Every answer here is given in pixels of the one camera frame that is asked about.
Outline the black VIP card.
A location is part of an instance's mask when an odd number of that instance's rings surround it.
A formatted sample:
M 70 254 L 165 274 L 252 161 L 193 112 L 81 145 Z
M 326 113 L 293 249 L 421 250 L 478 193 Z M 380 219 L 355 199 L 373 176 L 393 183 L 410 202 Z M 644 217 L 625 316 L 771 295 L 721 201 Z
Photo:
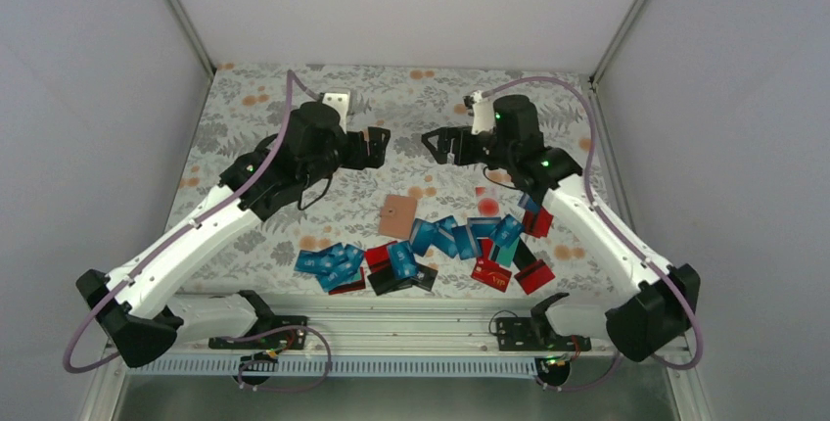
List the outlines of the black VIP card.
M 409 278 L 414 287 L 431 292 L 438 278 L 438 271 L 424 264 L 417 264 L 417 270 Z

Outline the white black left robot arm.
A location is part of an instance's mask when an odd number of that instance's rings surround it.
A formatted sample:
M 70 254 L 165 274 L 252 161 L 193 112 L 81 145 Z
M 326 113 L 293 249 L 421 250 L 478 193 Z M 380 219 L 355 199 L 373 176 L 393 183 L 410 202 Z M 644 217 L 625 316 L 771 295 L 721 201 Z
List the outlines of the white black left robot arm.
M 390 132 L 346 131 L 343 120 L 321 101 L 291 110 L 278 133 L 228 166 L 192 212 L 151 248 L 108 273 L 90 269 L 77 279 L 92 320 L 127 366 L 145 366 L 177 343 L 220 338 L 257 348 L 270 339 L 276 316 L 256 292 L 177 292 L 240 235 L 299 204 L 308 188 L 331 180 L 338 169 L 384 164 Z

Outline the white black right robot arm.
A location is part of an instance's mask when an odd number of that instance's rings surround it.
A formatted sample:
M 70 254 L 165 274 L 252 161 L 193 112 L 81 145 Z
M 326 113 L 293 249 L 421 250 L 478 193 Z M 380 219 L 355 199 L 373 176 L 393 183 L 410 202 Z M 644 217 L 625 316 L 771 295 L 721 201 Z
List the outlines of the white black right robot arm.
M 701 279 L 689 264 L 674 265 L 646 245 L 606 209 L 588 179 L 588 168 L 567 151 L 548 146 L 536 106 L 524 95 L 466 100 L 471 126 L 440 127 L 421 141 L 439 164 L 483 164 L 505 170 L 515 188 L 562 222 L 611 278 L 614 293 L 587 301 L 568 293 L 533 310 L 532 341 L 553 350 L 567 337 L 609 341 L 640 362 L 691 331 L 698 362 L 703 352 L 695 315 Z

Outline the blue card centre top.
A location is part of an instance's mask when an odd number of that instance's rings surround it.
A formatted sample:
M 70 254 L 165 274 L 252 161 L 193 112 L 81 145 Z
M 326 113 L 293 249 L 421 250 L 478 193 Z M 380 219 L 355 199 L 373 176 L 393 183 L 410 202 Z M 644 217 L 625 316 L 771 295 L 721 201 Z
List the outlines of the blue card centre top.
M 414 255 L 424 257 L 438 234 L 438 226 L 421 218 L 415 218 L 408 237 Z

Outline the blue card right top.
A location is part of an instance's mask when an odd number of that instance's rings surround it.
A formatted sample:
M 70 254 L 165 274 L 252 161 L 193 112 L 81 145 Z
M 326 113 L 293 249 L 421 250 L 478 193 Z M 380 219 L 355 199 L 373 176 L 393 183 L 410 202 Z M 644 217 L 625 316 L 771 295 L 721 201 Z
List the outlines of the blue card right top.
M 506 214 L 489 234 L 490 240 L 500 248 L 511 246 L 524 232 L 524 224 L 511 214 Z

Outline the red card centre top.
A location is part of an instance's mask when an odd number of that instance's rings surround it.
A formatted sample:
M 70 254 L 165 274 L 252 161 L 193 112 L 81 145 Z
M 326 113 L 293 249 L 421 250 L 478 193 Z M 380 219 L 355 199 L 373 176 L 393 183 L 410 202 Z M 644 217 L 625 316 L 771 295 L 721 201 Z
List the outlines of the red card centre top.
M 387 245 L 367 249 L 364 257 L 370 273 L 379 272 L 391 266 Z

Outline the teal card right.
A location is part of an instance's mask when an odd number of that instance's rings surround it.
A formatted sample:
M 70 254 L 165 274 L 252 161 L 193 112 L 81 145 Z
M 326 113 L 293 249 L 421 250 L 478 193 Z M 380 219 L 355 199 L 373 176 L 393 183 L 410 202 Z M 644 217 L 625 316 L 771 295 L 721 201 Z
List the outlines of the teal card right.
M 519 242 L 520 239 L 516 238 L 510 245 L 506 246 L 499 246 L 492 243 L 486 257 L 488 260 L 502 267 L 509 268 L 513 263 Z

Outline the red VIP card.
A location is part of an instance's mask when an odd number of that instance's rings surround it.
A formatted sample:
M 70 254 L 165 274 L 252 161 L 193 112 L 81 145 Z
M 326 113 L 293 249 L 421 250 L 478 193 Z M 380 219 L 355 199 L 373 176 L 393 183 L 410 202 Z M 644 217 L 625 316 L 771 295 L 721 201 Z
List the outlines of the red VIP card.
M 512 272 L 500 264 L 478 258 L 471 272 L 473 280 L 500 293 L 505 293 L 512 278 Z

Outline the red card far right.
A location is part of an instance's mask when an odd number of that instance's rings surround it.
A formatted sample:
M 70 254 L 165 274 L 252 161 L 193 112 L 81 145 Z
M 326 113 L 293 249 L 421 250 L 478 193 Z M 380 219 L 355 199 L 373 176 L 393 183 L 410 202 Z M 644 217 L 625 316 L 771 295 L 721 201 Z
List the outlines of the red card far right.
M 555 279 L 550 266 L 542 259 L 522 268 L 514 276 L 526 295 L 531 295 Z

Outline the floral patterned table mat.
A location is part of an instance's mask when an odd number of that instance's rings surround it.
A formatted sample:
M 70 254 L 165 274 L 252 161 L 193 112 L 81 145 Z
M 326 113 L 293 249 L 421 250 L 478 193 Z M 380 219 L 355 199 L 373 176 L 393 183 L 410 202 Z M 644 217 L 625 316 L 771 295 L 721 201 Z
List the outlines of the floral patterned table mat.
M 589 131 L 581 100 L 587 79 L 568 72 L 520 70 L 413 69 L 382 66 L 298 66 L 302 88 L 287 94 L 288 67 L 279 64 L 226 64 L 214 76 L 181 175 L 169 223 L 179 222 L 218 181 L 220 173 L 266 136 L 278 131 L 287 104 L 298 106 L 309 91 L 352 91 L 350 130 L 378 126 L 391 132 L 380 169 L 342 169 L 331 181 L 315 185 L 303 197 L 306 210 L 287 206 L 242 234 L 201 267 L 184 285 L 189 294 L 220 294 L 252 289 L 280 295 L 320 295 L 317 280 L 294 271 L 300 251 L 336 243 L 367 250 L 387 242 L 378 232 L 380 208 L 387 195 L 418 200 L 425 220 L 447 216 L 465 223 L 479 216 L 475 188 L 493 185 L 500 215 L 521 217 L 520 193 L 502 170 L 479 165 L 438 164 L 421 135 L 443 126 L 472 121 L 463 98 L 476 90 L 530 98 L 549 146 L 564 149 L 591 168 L 591 183 L 608 204 L 616 200 L 614 171 L 601 156 Z

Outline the aluminium rail frame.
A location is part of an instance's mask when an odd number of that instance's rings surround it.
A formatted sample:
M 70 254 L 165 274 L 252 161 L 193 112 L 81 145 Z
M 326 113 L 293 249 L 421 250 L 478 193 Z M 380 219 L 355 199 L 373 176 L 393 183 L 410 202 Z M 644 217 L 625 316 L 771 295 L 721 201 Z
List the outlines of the aluminium rail frame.
M 494 335 L 486 327 L 491 314 L 500 309 L 530 313 L 528 303 L 509 300 L 277 297 L 253 290 L 172 295 L 147 314 L 111 298 L 107 289 L 87 301 L 130 367 L 147 365 L 175 346 L 243 336 L 261 317 L 307 316 L 299 351 L 321 351 L 327 339 L 336 350 L 415 354 L 470 350 Z

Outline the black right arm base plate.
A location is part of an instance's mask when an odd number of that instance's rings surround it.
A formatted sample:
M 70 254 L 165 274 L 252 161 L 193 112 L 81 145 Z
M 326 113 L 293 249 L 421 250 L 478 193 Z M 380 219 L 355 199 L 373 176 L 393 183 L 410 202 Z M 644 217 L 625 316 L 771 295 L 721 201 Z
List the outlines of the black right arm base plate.
M 583 337 L 560 336 L 547 323 L 530 317 L 503 316 L 494 320 L 498 347 L 501 351 L 590 351 L 591 341 Z

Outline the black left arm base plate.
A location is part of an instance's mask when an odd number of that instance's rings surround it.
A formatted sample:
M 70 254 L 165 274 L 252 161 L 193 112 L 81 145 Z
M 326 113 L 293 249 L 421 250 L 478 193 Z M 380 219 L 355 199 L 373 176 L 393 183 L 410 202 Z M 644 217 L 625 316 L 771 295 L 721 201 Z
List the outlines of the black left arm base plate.
M 210 338 L 212 350 L 302 350 L 305 344 L 307 316 L 276 315 L 261 317 L 254 326 L 240 337 Z

